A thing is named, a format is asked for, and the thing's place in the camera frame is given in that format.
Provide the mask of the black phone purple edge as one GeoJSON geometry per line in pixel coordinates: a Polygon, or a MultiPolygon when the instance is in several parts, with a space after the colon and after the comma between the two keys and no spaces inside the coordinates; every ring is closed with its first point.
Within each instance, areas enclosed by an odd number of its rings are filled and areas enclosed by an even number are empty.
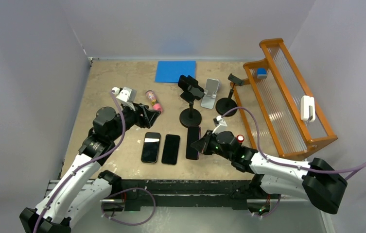
{"type": "Polygon", "coordinates": [[[187,131],[187,142],[186,142],[186,154],[185,157],[188,160],[198,160],[199,152],[192,147],[192,143],[200,139],[201,127],[200,126],[189,126],[187,131]]]}

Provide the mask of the black phone white stripe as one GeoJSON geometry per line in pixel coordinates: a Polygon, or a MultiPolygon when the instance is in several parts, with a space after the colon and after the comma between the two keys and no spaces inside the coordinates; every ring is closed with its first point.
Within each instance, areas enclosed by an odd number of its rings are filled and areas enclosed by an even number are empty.
{"type": "Polygon", "coordinates": [[[161,134],[147,132],[144,136],[142,153],[140,160],[143,163],[156,163],[160,148],[161,134]]]}

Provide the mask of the black round base phone stand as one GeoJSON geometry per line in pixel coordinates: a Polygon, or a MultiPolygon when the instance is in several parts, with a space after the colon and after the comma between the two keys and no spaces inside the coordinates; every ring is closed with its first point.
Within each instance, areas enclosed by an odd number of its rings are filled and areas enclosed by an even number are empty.
{"type": "Polygon", "coordinates": [[[186,128],[199,126],[202,121],[202,116],[193,106],[195,100],[201,100],[204,97],[204,90],[199,86],[189,85],[180,97],[189,104],[189,107],[180,113],[180,123],[186,128]]]}

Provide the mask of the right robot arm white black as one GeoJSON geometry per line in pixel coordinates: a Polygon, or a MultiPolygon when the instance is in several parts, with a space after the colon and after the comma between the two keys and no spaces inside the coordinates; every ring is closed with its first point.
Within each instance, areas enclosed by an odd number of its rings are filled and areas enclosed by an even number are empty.
{"type": "Polygon", "coordinates": [[[348,183],[326,161],[292,161],[263,155],[244,146],[243,140],[242,135],[230,131],[215,134],[208,130],[191,147],[203,155],[220,155],[238,171],[254,174],[249,190],[257,198],[264,194],[293,196],[310,201],[323,212],[338,212],[348,183]]]}

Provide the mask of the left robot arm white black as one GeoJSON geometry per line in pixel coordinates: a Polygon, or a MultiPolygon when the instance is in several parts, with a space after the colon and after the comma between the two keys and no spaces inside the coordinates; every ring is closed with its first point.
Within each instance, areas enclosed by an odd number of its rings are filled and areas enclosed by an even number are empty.
{"type": "Polygon", "coordinates": [[[147,105],[132,103],[121,106],[117,113],[103,107],[96,113],[93,127],[83,141],[79,153],[66,174],[35,208],[25,208],[19,218],[27,233],[70,233],[79,220],[97,201],[117,198],[122,192],[122,179],[105,170],[89,182],[118,147],[117,138],[124,139],[132,126],[151,128],[160,111],[147,105]]]}

